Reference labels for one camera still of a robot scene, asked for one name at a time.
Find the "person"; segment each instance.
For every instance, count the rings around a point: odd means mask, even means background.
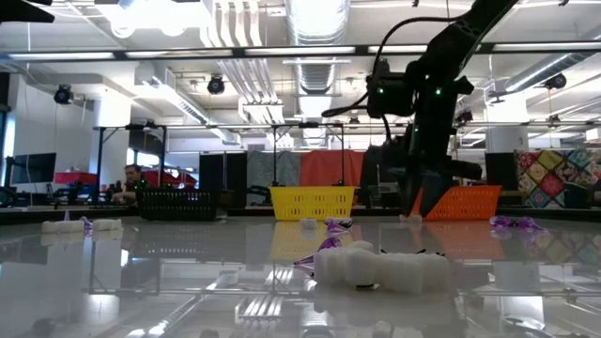
[[[138,164],[128,164],[125,166],[125,190],[113,195],[113,201],[116,203],[135,202],[135,186],[142,180],[142,167]]]

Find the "ductwork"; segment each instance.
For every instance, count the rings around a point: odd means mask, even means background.
[[[350,0],[286,0],[285,4],[291,44],[344,43]],[[295,69],[299,87],[306,94],[326,94],[335,79],[334,65],[297,65]]]
[[[581,39],[601,40],[601,25],[586,33]],[[592,52],[551,55],[518,75],[509,78],[505,83],[505,90],[519,92],[534,85],[539,85],[544,80],[575,66],[595,54],[595,52]]]

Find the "orange plastic basket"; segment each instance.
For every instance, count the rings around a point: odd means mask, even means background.
[[[453,187],[430,211],[427,221],[476,221],[495,216],[501,186]],[[412,215],[420,214],[422,192],[417,197]]]

